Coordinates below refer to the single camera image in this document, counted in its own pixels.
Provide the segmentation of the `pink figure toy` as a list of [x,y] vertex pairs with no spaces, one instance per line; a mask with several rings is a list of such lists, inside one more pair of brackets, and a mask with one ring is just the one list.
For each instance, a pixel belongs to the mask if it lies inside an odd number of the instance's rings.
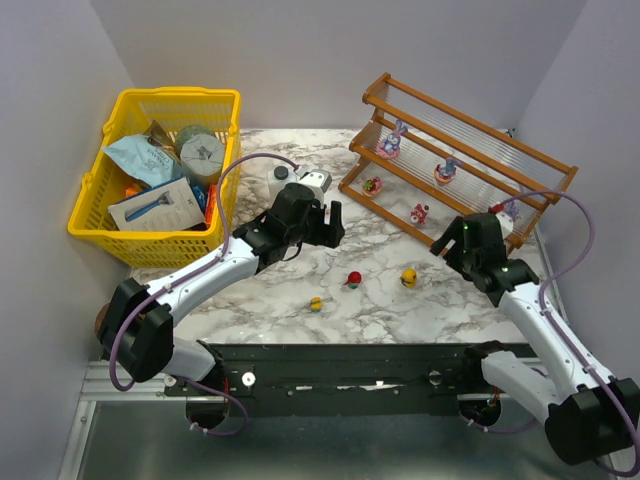
[[413,226],[423,226],[429,214],[429,206],[417,204],[410,212],[410,223]]

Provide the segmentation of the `purple bunny pink donut toy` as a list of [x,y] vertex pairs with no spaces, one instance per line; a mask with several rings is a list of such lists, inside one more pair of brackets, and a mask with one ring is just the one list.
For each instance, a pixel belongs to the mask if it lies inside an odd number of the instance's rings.
[[520,209],[515,200],[507,201],[503,204],[503,212],[512,222],[516,222],[519,218]]

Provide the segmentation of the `red cap toy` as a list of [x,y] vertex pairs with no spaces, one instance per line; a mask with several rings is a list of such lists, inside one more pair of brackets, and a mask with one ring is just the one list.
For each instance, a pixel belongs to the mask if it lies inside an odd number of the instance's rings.
[[348,274],[344,285],[350,289],[357,289],[362,282],[362,275],[358,271],[352,271]]

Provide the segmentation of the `purple bunny orange cup toy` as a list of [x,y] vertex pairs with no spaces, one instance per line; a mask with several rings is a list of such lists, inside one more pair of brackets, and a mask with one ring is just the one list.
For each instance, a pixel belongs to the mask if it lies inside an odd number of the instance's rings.
[[434,169],[436,183],[440,186],[451,183],[456,176],[457,169],[461,165],[462,162],[455,157],[446,158],[443,164],[438,164]]

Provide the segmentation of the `yellow duck toy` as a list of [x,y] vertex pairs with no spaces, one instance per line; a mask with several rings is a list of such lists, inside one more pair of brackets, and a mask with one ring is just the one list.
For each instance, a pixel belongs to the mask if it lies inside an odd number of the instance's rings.
[[417,283],[417,273],[414,269],[409,268],[402,272],[400,276],[401,284],[406,288],[414,288]]

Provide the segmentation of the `small yellow blue toy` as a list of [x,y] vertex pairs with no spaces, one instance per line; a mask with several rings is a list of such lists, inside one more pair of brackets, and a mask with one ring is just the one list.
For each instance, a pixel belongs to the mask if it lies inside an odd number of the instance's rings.
[[323,301],[320,297],[314,297],[310,301],[309,308],[312,312],[320,312],[323,308]]

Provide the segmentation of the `purple bunny pink base toy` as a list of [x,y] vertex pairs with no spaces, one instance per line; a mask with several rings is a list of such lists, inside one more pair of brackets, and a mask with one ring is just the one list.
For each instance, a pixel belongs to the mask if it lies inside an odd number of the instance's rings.
[[376,153],[386,160],[397,158],[400,154],[402,136],[407,131],[407,126],[401,120],[397,120],[391,132],[377,144]]

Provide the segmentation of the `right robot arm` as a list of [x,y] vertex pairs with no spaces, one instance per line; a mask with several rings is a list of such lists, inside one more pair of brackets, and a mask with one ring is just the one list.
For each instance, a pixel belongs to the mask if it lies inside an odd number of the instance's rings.
[[480,374],[544,427],[563,462],[577,465],[638,448],[638,385],[599,362],[559,318],[528,264],[509,259],[499,215],[456,217],[430,251],[508,316],[537,355],[545,374],[504,347],[485,346]]

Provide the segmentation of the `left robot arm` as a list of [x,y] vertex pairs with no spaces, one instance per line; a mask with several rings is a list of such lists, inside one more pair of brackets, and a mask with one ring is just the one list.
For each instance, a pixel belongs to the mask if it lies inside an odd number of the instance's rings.
[[126,388],[118,381],[118,367],[133,383],[160,373],[205,379],[216,367],[216,355],[199,341],[176,337],[175,327],[222,290],[286,260],[289,248],[335,249],[344,233],[341,202],[324,205],[310,187],[290,183],[269,209],[236,228],[213,252],[147,284],[133,278],[121,282],[96,320],[115,387]]

